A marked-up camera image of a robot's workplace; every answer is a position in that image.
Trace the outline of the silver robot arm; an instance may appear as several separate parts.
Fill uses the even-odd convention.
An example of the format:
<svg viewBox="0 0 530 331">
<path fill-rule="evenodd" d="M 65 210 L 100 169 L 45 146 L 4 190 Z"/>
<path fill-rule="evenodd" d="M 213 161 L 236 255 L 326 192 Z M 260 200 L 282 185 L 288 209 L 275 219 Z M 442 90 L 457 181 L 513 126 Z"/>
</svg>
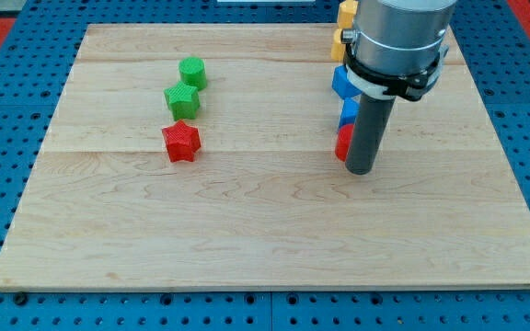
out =
<svg viewBox="0 0 530 331">
<path fill-rule="evenodd" d="M 341 42 L 364 67 L 385 75 L 417 74 L 436 58 L 456 0 L 360 0 Z"/>
</svg>

